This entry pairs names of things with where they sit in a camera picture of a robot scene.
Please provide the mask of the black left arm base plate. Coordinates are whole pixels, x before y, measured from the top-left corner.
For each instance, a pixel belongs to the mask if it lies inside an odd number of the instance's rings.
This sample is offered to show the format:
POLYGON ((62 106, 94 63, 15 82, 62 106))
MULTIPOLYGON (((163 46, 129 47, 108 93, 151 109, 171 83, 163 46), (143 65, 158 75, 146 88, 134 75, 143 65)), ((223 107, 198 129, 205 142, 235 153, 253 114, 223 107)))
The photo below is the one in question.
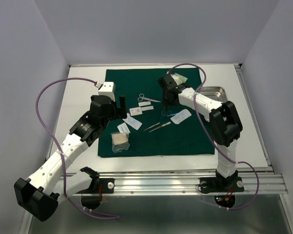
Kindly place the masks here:
POLYGON ((115 187, 114 178, 98 178, 92 179, 89 187, 85 190, 79 191, 79 194, 112 194, 115 187))

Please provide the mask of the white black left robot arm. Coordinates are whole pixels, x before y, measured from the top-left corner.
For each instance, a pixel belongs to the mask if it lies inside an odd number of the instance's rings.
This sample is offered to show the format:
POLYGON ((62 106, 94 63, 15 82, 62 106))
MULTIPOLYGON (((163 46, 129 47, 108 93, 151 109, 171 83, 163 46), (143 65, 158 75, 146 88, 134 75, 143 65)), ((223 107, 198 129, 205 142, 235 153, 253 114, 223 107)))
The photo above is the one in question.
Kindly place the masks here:
POLYGON ((27 179, 14 184, 17 203, 39 221, 48 220, 58 205, 79 192, 101 193, 100 175, 89 167, 66 176, 67 168, 103 133, 108 124, 126 118, 126 98, 113 101, 104 95, 91 97, 90 109, 72 126, 53 155, 27 179))

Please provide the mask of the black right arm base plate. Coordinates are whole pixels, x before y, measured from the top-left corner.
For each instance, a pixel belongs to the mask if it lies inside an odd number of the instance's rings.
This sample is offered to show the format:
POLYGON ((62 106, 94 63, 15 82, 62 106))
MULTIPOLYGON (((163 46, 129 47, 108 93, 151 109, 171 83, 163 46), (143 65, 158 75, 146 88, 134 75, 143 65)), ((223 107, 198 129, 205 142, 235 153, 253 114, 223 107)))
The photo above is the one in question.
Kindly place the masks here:
POLYGON ((218 177, 201 177, 199 178, 198 190, 203 194, 209 193, 227 193, 231 192, 244 192, 244 186, 238 186, 238 182, 242 182, 241 177, 237 177, 233 180, 220 179, 218 177))

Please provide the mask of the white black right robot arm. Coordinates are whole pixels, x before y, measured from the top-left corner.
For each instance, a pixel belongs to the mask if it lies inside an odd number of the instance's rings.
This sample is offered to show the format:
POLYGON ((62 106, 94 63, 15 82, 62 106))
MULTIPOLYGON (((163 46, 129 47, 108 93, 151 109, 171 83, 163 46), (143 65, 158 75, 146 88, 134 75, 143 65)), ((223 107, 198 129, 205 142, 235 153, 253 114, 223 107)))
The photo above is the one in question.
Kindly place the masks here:
POLYGON ((215 101, 185 83, 178 84, 170 74, 159 78, 158 83, 165 106, 189 107, 209 123, 206 133, 218 152, 218 164, 214 177, 199 179, 198 190, 203 194, 224 193, 237 187, 241 178, 236 168, 236 146, 243 126, 234 103, 215 101))

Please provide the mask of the stainless steel instrument tray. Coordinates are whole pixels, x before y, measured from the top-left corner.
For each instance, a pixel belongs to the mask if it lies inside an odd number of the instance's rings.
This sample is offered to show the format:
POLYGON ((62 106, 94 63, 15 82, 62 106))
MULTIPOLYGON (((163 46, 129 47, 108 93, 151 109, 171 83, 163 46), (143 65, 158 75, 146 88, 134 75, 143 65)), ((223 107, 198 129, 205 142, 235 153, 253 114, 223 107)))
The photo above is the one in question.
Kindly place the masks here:
POLYGON ((221 86, 203 86, 200 88, 199 93, 215 101, 228 101, 226 91, 221 86))

